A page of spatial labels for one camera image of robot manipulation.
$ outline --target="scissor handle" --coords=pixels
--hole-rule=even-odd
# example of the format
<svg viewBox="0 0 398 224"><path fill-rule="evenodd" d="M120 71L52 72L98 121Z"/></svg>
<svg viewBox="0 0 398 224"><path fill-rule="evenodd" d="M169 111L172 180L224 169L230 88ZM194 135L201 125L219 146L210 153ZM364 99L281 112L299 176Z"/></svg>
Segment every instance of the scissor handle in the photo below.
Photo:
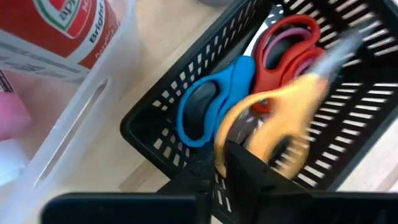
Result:
<svg viewBox="0 0 398 224"><path fill-rule="evenodd" d="M299 55L287 68L285 75L282 76L280 85L284 86L291 82L297 75L300 75L309 65L308 61L316 61L321 56L326 55L325 50L320 47L314 47Z"/></svg>
<svg viewBox="0 0 398 224"><path fill-rule="evenodd" d="M228 97L229 93L229 83L231 73L233 72L233 66L228 66L224 70L216 73L214 75L209 75L207 77L203 77L198 81L194 82L190 88L186 90L184 95L181 97L180 104L178 105L177 109L177 133L181 141L190 147L202 147L207 142L210 141L213 133L214 127L218 115L218 110L220 109L221 105L223 104L224 100ZM192 95L192 93L202 84L206 82L215 82L219 87L219 93L217 97L209 104L206 113L205 119L203 124L203 136L200 139L193 140L189 136L185 134L185 130L183 127L183 111L187 100Z"/></svg>
<svg viewBox="0 0 398 224"><path fill-rule="evenodd" d="M266 49L271 35L275 33L277 29L283 26L291 24L305 24L311 29L311 37L293 45L286 53L282 56L278 66L275 69L267 69L264 67L264 60L266 59L266 54L264 49ZM262 91L271 91L280 87L281 78L285 75L286 70L289 65L301 54L310 50L315 46L320 38L320 28L316 20L310 16L306 15L293 15L286 17L279 21L274 26L270 27L265 31L264 35L261 37L260 42L256 48L255 59L256 59L256 83L253 88L253 93L260 93ZM269 108L264 105L256 104L254 109L260 113L268 113Z"/></svg>
<svg viewBox="0 0 398 224"><path fill-rule="evenodd" d="M290 163L288 167L277 167L276 170L286 178L293 178L307 158L308 148L303 147L307 142L303 138L307 134L306 127L310 125L311 118L326 93L325 86L322 85L320 88L319 83L317 75L303 75L281 89L250 95L230 109L216 135L215 166L218 172L226 177L224 145L236 118L258 101L272 99L275 102L275 111L253 134L248 150L259 159L268 162L279 141L284 136L292 136L299 144L292 144L291 147L301 152L301 155L288 152L295 162Z"/></svg>
<svg viewBox="0 0 398 224"><path fill-rule="evenodd" d="M177 110L177 133L181 141L190 147L202 147L217 133L221 121L229 109L249 94L254 76L254 60L248 56L238 56L224 70L203 77L192 84L181 97ZM183 128L183 111L192 93L205 82L215 82L219 86L218 96L209 104L204 120L204 133L200 139L190 139Z"/></svg>

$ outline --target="silver blade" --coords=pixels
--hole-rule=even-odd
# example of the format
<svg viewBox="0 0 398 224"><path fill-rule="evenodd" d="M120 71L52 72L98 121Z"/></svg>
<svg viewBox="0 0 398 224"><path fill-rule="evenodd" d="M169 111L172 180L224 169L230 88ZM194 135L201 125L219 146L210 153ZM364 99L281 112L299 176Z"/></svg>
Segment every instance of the silver blade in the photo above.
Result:
<svg viewBox="0 0 398 224"><path fill-rule="evenodd" d="M310 70L311 73L317 74L322 78L329 79L331 81L332 74L338 74L340 68L349 59L343 58L345 55L351 52L355 53L357 49L362 45L363 39L371 33L372 29L363 29L363 26L350 29L341 34L340 41L336 47L333 47L327 52L327 55L322 57L317 63L315 63Z"/></svg>

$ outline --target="scissors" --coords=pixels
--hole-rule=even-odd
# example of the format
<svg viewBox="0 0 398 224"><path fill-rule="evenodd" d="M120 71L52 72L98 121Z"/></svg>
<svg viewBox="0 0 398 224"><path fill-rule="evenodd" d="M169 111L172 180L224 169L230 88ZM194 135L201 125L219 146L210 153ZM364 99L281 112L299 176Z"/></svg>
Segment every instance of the scissors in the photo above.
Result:
<svg viewBox="0 0 398 224"><path fill-rule="evenodd" d="M315 31L313 33L315 33L315 35L308 29L292 26L300 24L289 24L292 21L300 21L301 24L311 24L314 27L313 29ZM259 38L253 40L244 53L244 55L252 55L256 58L257 77L254 92L274 90L287 84L301 75L318 57L325 54L323 49L315 47L315 42L318 37L316 33L319 33L318 31L320 29L316 21L309 16L290 16L276 23L275 28L271 28L275 29L274 32L269 32L266 29L267 26L262 26L260 28L258 34ZM262 44L264 40L268 40L265 46ZM292 53L289 49L298 44L309 46L310 49L304 51L302 54L298 54L291 63L287 64L288 67L286 70L278 70L278 66L286 62L286 60L283 59L284 57L292 56L297 52L296 50ZM239 116L239 119L234 122L233 127L228 133L228 139L238 144L245 144L244 141L248 141L248 137L253 133L253 130L256 130L256 127L267 119L269 116L267 112L269 112L267 106L260 106L258 110L253 110L252 108L251 110L248 109L245 111L244 114Z"/></svg>
<svg viewBox="0 0 398 224"><path fill-rule="evenodd" d="M288 29L276 38L271 37L279 29L291 25L304 25L309 27L310 31L304 28ZM271 91L288 84L297 77L298 74L312 64L318 57L323 55L325 51L316 47L315 44L320 39L320 28L316 20L306 15L293 15L281 19L274 26L267 29L258 42L254 58L256 61L256 83L252 94ZM267 68L266 62L272 48L280 40L291 36L301 35L303 41L293 45L283 54L276 68ZM270 105L268 103L256 103L253 109L258 113L268 113Z"/></svg>
<svg viewBox="0 0 398 224"><path fill-rule="evenodd" d="M255 73L254 66L251 57L238 56L224 70L201 78L187 89L178 105L176 122L178 136L184 144L190 147L202 147L214 137L227 111L249 95L250 83ZM199 139L191 139L185 133L183 126L184 108L194 91L209 82L218 86L219 93L206 109L203 135Z"/></svg>
<svg viewBox="0 0 398 224"><path fill-rule="evenodd" d="M306 128L310 126L318 105L328 92L328 86L333 80L330 76L337 74L334 68L341 68L347 60L343 56L355 52L367 34L365 32L361 34L359 29L354 29L346 36L347 38L342 38L340 44L333 48L327 56L323 56L316 62L306 75L298 77L278 90L250 95L230 109L221 123L215 139L215 166L223 177L226 177L224 144L230 127L243 111L265 99L272 99L275 111L253 134L247 149L257 158L268 163L278 143L284 137L290 136L292 140L289 147L295 153L292 151L286 153L294 162L282 158L282 163L287 165L283 167L277 165L275 170L288 179L295 177L308 155L308 141L303 136L307 135Z"/></svg>

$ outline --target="black plastic basket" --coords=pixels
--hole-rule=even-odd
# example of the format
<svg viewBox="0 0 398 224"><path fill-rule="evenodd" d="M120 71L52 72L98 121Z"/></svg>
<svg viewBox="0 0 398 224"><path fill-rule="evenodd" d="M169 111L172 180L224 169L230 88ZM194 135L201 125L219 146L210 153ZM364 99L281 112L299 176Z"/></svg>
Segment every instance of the black plastic basket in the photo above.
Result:
<svg viewBox="0 0 398 224"><path fill-rule="evenodd" d="M391 0L237 0L189 48L125 116L125 140L173 179L195 150L175 130L175 109L184 91L210 74L246 34L256 30L280 4L285 16L308 14L321 29L319 46L337 43L338 34L362 22L372 35L345 64L309 129L306 169L294 181L306 189L336 190L398 113L398 20ZM270 16L271 23L278 16ZM216 175L213 214L232 223L225 182Z"/></svg>

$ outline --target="blue scissors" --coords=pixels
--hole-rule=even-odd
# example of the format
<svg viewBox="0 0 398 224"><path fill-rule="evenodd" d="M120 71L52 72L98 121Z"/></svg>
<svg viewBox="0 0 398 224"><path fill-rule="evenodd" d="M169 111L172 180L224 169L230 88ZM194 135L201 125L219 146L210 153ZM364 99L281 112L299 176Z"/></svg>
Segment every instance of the blue scissors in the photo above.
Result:
<svg viewBox="0 0 398 224"><path fill-rule="evenodd" d="M227 111L250 94L250 84L254 75L254 60L241 55L224 70L193 83L181 97L177 110L177 133L181 141L189 147L202 147L210 142L217 133ZM215 83L219 91L207 106L203 122L203 135L199 139L191 139L184 130L184 109L195 90L209 82Z"/></svg>

